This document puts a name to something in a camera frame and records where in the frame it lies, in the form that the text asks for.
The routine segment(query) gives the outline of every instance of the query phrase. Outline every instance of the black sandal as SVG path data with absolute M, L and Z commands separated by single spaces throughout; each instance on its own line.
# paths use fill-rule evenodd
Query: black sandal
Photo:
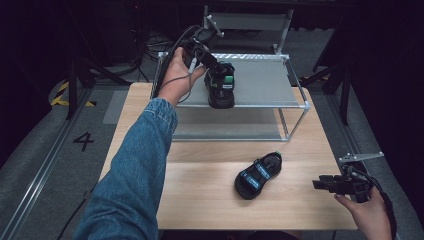
M 261 159 L 256 159 L 252 165 L 241 171 L 234 182 L 240 196 L 246 200 L 257 197 L 265 183 L 281 172 L 281 153 L 273 152 Z

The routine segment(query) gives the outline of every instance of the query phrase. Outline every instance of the cable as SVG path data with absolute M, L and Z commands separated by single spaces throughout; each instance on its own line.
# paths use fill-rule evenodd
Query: cable
M 94 188 L 96 187 L 97 183 L 94 184 L 94 186 L 91 188 L 90 193 L 93 192 Z M 59 240 L 62 238 L 63 233 L 65 233 L 66 228 L 68 227 L 69 223 L 71 223 L 72 219 L 75 217 L 75 215 L 78 213 L 78 211 L 81 209 L 81 207 L 84 205 L 84 203 L 87 201 L 87 191 L 84 192 L 82 195 L 82 200 L 78 204 L 78 207 L 74 210 L 72 215 L 69 217 L 68 221 L 66 221 L 65 225 L 63 226 L 62 230 L 59 233 L 59 236 L 57 236 L 56 240 Z
M 158 78 L 158 80 L 157 80 L 157 82 L 156 82 L 156 84 L 157 85 L 159 85 L 159 88 L 158 88 L 158 86 L 156 86 L 155 87 L 155 91 L 153 92 L 153 98 L 155 98 L 155 97 L 157 97 L 158 96 L 158 94 L 159 94 L 159 91 L 160 91 L 160 89 L 162 88 L 161 87 L 161 84 L 162 84 L 162 81 L 163 81 L 163 79 L 164 79 L 164 77 L 165 77 L 165 74 L 166 74 L 166 70 L 168 69 L 168 67 L 169 67 L 169 64 L 170 64 L 170 62 L 171 62 L 171 60 L 172 60 L 172 57 L 174 56 L 174 52 L 175 52 L 175 50 L 177 49 L 177 47 L 179 46 L 179 44 L 181 43 L 181 41 L 182 41 L 182 39 L 184 39 L 187 35 L 191 35 L 192 34 L 192 32 L 193 31 L 195 31 L 195 30 L 197 30 L 197 29 L 199 29 L 200 28 L 200 26 L 197 26 L 197 25 L 195 25 L 195 26 L 190 26 L 190 27 L 188 27 L 185 31 L 184 31 L 184 33 L 180 36 L 180 38 L 175 42 L 175 44 L 174 44 L 174 46 L 172 47 L 172 49 L 171 49 L 171 51 L 168 53 L 168 55 L 165 57 L 165 60 L 163 61 L 163 64 L 162 64 L 162 66 L 161 66 L 161 71 L 160 71 L 160 73 L 159 73 L 159 78 Z
M 384 200 L 384 205 L 386 206 L 386 212 L 387 212 L 387 216 L 388 216 L 389 222 L 390 222 L 390 229 L 391 229 L 391 233 L 392 233 L 392 238 L 395 239 L 396 238 L 396 232 L 397 232 L 397 223 L 396 223 L 395 213 L 394 213 L 394 210 L 393 210 L 393 203 L 390 200 L 387 193 L 385 193 L 383 191 L 383 188 L 381 187 L 378 180 L 376 178 L 368 175 L 367 173 L 364 173 L 360 170 L 353 168 L 353 166 L 349 166 L 347 170 L 348 170 L 349 174 L 356 172 L 356 173 L 363 175 L 368 181 L 370 181 L 372 184 L 374 184 L 374 186 L 378 189 L 378 191 L 380 191 L 380 195 Z

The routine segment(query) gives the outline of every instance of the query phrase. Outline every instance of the denim sleeve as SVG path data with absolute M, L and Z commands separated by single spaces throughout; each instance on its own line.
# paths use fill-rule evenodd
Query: denim sleeve
M 151 100 L 94 189 L 74 239 L 157 239 L 156 213 L 176 126 L 172 105 Z

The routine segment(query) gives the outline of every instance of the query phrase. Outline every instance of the wooden table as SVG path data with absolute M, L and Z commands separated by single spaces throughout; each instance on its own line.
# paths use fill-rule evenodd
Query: wooden table
M 130 87 L 101 178 L 149 102 L 151 86 L 134 83 Z M 333 194 L 313 188 L 312 180 L 319 175 L 340 171 L 312 101 L 310 104 L 290 142 L 173 142 L 157 215 L 159 228 L 357 229 Z M 298 112 L 286 113 L 288 122 L 298 117 Z M 282 172 L 266 183 L 257 198 L 243 200 L 235 191 L 235 177 L 256 158 L 273 151 L 283 154 Z

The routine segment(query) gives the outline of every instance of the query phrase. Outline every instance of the gray floor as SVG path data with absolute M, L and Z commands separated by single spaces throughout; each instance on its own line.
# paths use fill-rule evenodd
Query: gray floor
M 312 67 L 327 43 L 332 31 L 289 31 L 283 53 L 290 55 L 298 76 L 312 75 Z M 255 37 L 240 34 L 227 34 L 225 41 L 212 45 L 215 52 L 272 53 L 271 44 L 275 35 L 260 33 Z M 145 59 L 141 67 L 149 79 L 153 79 L 155 62 Z M 138 72 L 124 76 L 129 81 L 144 81 Z M 308 86 L 312 100 L 327 134 L 335 158 L 352 152 L 376 153 L 380 151 L 377 141 L 367 123 L 358 101 L 352 91 L 349 100 L 349 127 L 339 124 L 338 115 L 331 105 L 338 101 L 339 94 L 325 96 L 320 90 L 322 82 Z M 116 120 L 128 87 L 117 86 L 108 80 L 99 81 L 91 93 L 90 100 L 96 107 L 84 107 L 69 136 L 64 140 L 53 170 L 47 182 L 42 185 L 37 201 L 30 206 L 31 211 L 15 239 L 56 239 L 72 212 L 82 200 L 82 196 L 97 182 L 109 144 L 116 128 Z M 0 171 L 0 229 L 5 229 L 12 218 L 26 189 L 37 174 L 44 159 L 55 143 L 65 123 L 67 107 L 54 106 L 53 110 L 33 129 L 20 144 L 6 165 Z M 91 133 L 94 143 L 82 151 L 82 144 L 73 140 L 86 132 Z M 345 140 L 345 133 L 352 133 L 354 142 Z M 366 163 L 369 172 L 382 184 L 391 197 L 398 221 L 398 239 L 424 239 L 423 229 L 417 220 L 402 188 L 384 158 Z M 81 216 L 80 210 L 63 235 L 70 239 Z M 304 232 L 304 239 L 326 239 L 332 231 Z M 336 239 L 365 239 L 358 231 L 338 231 Z

